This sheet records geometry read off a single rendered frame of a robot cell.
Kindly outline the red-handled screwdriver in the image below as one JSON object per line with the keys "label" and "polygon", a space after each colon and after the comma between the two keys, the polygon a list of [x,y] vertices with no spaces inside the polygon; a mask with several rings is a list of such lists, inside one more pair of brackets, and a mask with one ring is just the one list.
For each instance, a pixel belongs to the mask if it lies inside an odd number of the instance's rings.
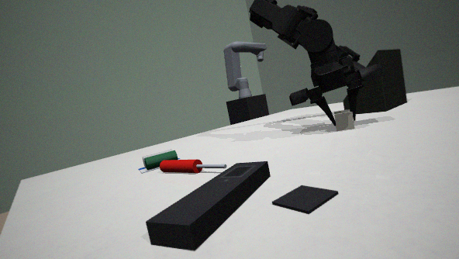
{"label": "red-handled screwdriver", "polygon": [[163,172],[199,173],[203,168],[226,168],[226,164],[202,164],[200,160],[165,160],[160,163]]}

